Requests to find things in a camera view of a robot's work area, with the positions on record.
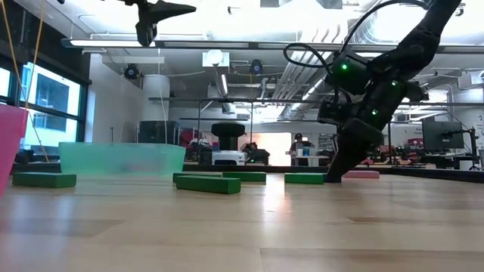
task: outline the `green block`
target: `green block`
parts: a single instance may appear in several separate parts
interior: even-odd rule
[[[224,178],[240,178],[241,181],[265,182],[265,172],[223,172]]]
[[[173,182],[176,182],[176,180],[178,179],[178,177],[180,176],[186,176],[186,175],[190,175],[190,176],[201,176],[201,177],[222,177],[222,173],[210,173],[210,172],[206,172],[206,173],[193,173],[193,172],[181,172],[181,173],[173,173]]]
[[[284,182],[288,184],[323,184],[323,173],[286,173]]]
[[[220,178],[204,176],[179,176],[176,188],[206,193],[233,194],[240,192],[239,178]]]
[[[15,173],[12,184],[25,187],[71,188],[76,186],[76,175],[37,172]]]

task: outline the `window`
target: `window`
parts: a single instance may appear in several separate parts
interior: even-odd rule
[[[10,71],[0,68],[0,96],[7,97],[10,88]]]
[[[29,87],[30,78],[32,78],[32,84],[30,92],[27,94],[25,92]],[[31,104],[79,115],[80,88],[79,84],[40,66],[33,69],[33,64],[29,63],[23,67],[23,91],[20,94],[20,100],[25,101],[25,97],[28,95]]]
[[[28,120],[25,137],[20,141],[21,149],[33,150],[36,155],[42,155],[43,151],[37,135],[48,155],[59,154],[58,147],[60,142],[76,141],[76,120],[41,113],[36,110],[29,110],[29,113],[33,118],[37,134],[33,129],[32,122]]]

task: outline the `person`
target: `person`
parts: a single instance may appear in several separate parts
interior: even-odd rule
[[[300,133],[296,133],[296,136],[294,136],[294,141],[293,144],[290,145],[289,153],[291,155],[291,161],[290,164],[291,166],[296,165],[296,154],[297,150],[296,148],[299,145],[302,145],[302,147],[314,147],[315,145],[312,144],[309,141],[303,141],[303,135]],[[308,159],[298,159],[298,166],[309,166],[309,161]]]

